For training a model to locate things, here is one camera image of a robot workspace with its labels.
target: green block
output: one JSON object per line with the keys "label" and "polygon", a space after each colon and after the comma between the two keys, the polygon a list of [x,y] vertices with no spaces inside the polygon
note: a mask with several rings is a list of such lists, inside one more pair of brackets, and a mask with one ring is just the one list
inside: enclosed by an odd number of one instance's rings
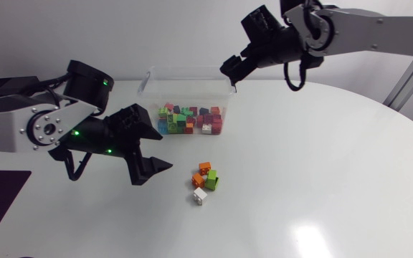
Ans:
{"label": "green block", "polygon": [[216,190],[216,187],[218,187],[218,183],[219,183],[219,177],[216,176],[216,171],[215,170],[208,171],[208,176],[205,181],[205,187],[214,191]]}
{"label": "green block", "polygon": [[186,116],[179,114],[176,119],[176,122],[178,123],[178,127],[186,127]]}
{"label": "green block", "polygon": [[177,114],[173,114],[173,115],[168,115],[167,116],[167,122],[168,123],[176,123],[176,120],[178,119],[178,115]]}
{"label": "green block", "polygon": [[178,133],[178,125],[176,123],[168,123],[168,133]]}
{"label": "green block", "polygon": [[158,116],[160,118],[166,118],[166,116],[170,113],[170,111],[168,111],[168,108],[166,107],[161,107],[158,109]]}

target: colorful toy block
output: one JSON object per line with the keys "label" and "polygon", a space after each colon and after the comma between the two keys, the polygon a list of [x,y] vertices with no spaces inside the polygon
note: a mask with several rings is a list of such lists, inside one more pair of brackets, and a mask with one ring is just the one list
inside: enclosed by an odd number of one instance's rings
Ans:
{"label": "colorful toy block", "polygon": [[176,123],[168,123],[168,133],[178,133],[178,125]]}
{"label": "colorful toy block", "polygon": [[173,113],[175,113],[175,114],[181,114],[181,111],[180,111],[180,109],[179,109],[179,106],[174,106],[174,107],[173,107]]}
{"label": "colorful toy block", "polygon": [[216,190],[219,183],[219,177],[216,176],[216,173],[215,170],[210,170],[205,182],[205,187],[213,191]]}
{"label": "colorful toy block", "polygon": [[168,133],[168,123],[166,122],[166,118],[161,118],[158,120],[157,129],[160,134]]}
{"label": "colorful toy block", "polygon": [[213,123],[221,123],[222,124],[222,119],[221,118],[213,118]]}
{"label": "colorful toy block", "polygon": [[176,123],[178,123],[178,127],[186,127],[186,116],[179,114],[176,118]]}
{"label": "colorful toy block", "polygon": [[204,123],[213,123],[213,115],[204,115]]}
{"label": "colorful toy block", "polygon": [[212,107],[213,115],[219,115],[220,113],[221,113],[221,110],[219,110],[219,107]]}
{"label": "colorful toy block", "polygon": [[212,125],[212,134],[218,135],[221,133],[222,124],[221,123],[213,123]]}
{"label": "colorful toy block", "polygon": [[191,123],[192,125],[195,125],[195,118],[193,118],[193,117],[188,117],[187,119],[186,119],[186,123]]}
{"label": "colorful toy block", "polygon": [[167,102],[167,103],[165,104],[165,108],[168,108],[168,110],[172,111],[173,108],[174,108],[174,105]]}
{"label": "colorful toy block", "polygon": [[185,134],[192,134],[194,133],[194,124],[187,123],[186,127],[184,128],[184,133]]}
{"label": "colorful toy block", "polygon": [[201,127],[201,133],[212,134],[212,124],[203,124]]}
{"label": "colorful toy block", "polygon": [[208,108],[201,107],[200,110],[199,110],[200,115],[206,115],[208,113],[209,113]]}
{"label": "colorful toy block", "polygon": [[177,119],[178,119],[178,115],[177,115],[177,114],[167,115],[167,121],[168,121],[168,123],[176,123]]}
{"label": "colorful toy block", "polygon": [[208,171],[212,169],[212,165],[209,162],[203,162],[199,164],[199,173],[202,176],[208,174]]}
{"label": "colorful toy block", "polygon": [[193,112],[193,116],[197,116],[197,107],[190,107],[189,110]]}
{"label": "colorful toy block", "polygon": [[160,118],[166,118],[166,116],[170,113],[170,111],[168,111],[168,108],[166,107],[161,107],[158,109],[158,116]]}
{"label": "colorful toy block", "polygon": [[204,180],[204,178],[202,178],[201,176],[200,176],[200,174],[199,173],[195,173],[193,176],[192,176],[192,184],[195,186],[195,187],[200,187],[200,188],[204,188],[205,187],[205,180]]}
{"label": "colorful toy block", "polygon": [[197,127],[201,128],[202,125],[204,124],[204,116],[203,115],[199,115],[197,117]]}
{"label": "colorful toy block", "polygon": [[205,198],[207,197],[207,193],[203,191],[200,187],[197,187],[194,191],[194,201],[197,202],[198,205],[203,205]]}

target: white table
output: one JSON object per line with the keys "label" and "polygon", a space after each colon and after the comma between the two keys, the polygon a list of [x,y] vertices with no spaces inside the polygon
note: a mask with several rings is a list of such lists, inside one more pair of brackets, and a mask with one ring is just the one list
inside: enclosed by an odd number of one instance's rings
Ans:
{"label": "white table", "polygon": [[[117,82],[107,114],[138,84]],[[119,158],[93,155],[72,182],[46,153],[0,153],[0,170],[33,171],[0,223],[0,257],[413,257],[413,122],[373,100],[245,81],[220,136],[142,150],[174,164],[142,187]],[[197,206],[204,161],[220,182]]]}

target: clear plastic container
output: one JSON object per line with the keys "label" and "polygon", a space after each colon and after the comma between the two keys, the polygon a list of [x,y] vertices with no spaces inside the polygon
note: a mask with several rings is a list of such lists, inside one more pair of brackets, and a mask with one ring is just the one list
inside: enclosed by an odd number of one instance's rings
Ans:
{"label": "clear plastic container", "polygon": [[218,67],[152,67],[138,102],[161,134],[219,135],[234,93]]}

